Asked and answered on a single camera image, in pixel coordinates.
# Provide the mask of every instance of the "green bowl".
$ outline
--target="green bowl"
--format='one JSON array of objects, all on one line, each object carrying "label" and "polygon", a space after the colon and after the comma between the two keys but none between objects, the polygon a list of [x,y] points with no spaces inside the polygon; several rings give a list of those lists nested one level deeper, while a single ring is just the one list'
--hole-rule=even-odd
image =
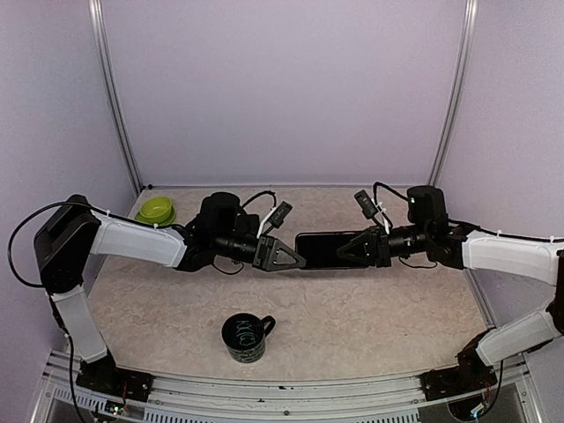
[{"label": "green bowl", "polygon": [[[168,226],[168,225],[173,224],[175,219],[176,219],[176,210],[175,210],[174,207],[173,207],[173,211],[172,211],[172,213],[170,213],[170,217],[169,217],[167,220],[165,220],[164,222],[158,223],[157,225],[159,225],[159,226]],[[149,224],[149,225],[152,225],[151,222],[147,222],[147,221],[145,220],[145,218],[144,218],[143,216],[141,216],[139,213],[137,213],[137,215],[135,216],[135,220],[136,220],[137,222],[142,222],[142,223],[147,223],[147,224]]]},{"label": "green bowl", "polygon": [[139,216],[145,223],[162,223],[170,218],[173,200],[168,197],[155,197],[143,203]]}]

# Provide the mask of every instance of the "purple wall panel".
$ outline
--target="purple wall panel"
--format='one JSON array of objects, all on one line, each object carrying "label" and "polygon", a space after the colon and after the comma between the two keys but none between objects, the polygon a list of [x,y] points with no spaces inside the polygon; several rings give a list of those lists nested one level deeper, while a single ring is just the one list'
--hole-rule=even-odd
[{"label": "purple wall panel", "polygon": [[[82,193],[126,212],[133,201],[109,113],[88,3],[0,3],[0,416],[28,419],[29,402],[60,330],[41,290],[11,275],[12,229],[43,206]],[[38,281],[32,240],[37,219],[16,241],[16,265]],[[92,282],[97,265],[89,266]]]},{"label": "purple wall panel", "polygon": [[104,3],[145,183],[424,182],[464,20],[449,0]]}]

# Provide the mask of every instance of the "table surface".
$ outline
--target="table surface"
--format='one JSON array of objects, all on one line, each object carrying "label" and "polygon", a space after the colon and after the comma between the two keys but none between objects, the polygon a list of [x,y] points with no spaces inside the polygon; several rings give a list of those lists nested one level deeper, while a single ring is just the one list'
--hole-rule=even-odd
[{"label": "table surface", "polygon": [[[145,190],[173,198],[177,223],[187,223],[202,199],[219,189]],[[244,199],[259,188],[228,188]],[[293,206],[271,235],[293,246],[301,232],[369,226],[355,188],[275,188]],[[386,191],[379,197],[396,226],[407,206]],[[248,212],[261,216],[271,199]],[[426,263],[425,255],[410,263]],[[230,261],[218,266],[232,270]],[[109,257],[90,293],[94,318],[118,365],[146,371],[236,380],[307,381],[397,375],[454,364],[456,354],[486,326],[461,271],[390,268],[265,273],[247,266],[236,276],[213,268],[196,273]],[[234,361],[221,339],[230,316],[273,315],[277,324],[256,363]]]}]

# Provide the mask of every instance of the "vent grille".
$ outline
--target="vent grille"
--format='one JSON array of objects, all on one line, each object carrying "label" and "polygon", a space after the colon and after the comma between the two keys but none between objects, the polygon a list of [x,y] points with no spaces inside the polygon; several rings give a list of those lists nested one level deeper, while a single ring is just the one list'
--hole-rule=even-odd
[{"label": "vent grille", "polygon": [[[95,410],[96,405],[98,405],[98,408],[100,410],[104,409],[104,401],[97,398],[93,398],[91,396],[82,395],[79,392],[75,392],[75,394],[77,397],[77,403],[79,407],[85,408],[87,410]],[[55,388],[55,398],[64,401],[65,403],[72,404],[72,395],[70,389],[57,386]]]},{"label": "vent grille", "polygon": [[[163,412],[161,410],[147,410],[145,409],[145,417],[143,419],[147,423],[227,423],[233,422],[231,419],[202,419],[197,416],[186,416],[186,414]],[[245,420],[247,422],[253,421],[259,423],[261,420]],[[331,422],[335,423],[420,423],[419,413],[417,411],[411,412],[396,412],[390,414],[380,414],[378,416],[364,418],[362,420],[349,420],[349,419],[332,419]]]}]

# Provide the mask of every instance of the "black smartphone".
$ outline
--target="black smartphone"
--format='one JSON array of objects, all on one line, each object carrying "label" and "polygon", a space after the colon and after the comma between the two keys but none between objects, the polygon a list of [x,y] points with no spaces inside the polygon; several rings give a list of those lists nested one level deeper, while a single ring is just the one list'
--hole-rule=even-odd
[{"label": "black smartphone", "polygon": [[337,257],[337,249],[360,234],[362,231],[297,234],[295,251],[306,259],[306,267],[303,268],[305,270],[363,269],[367,266]]}]

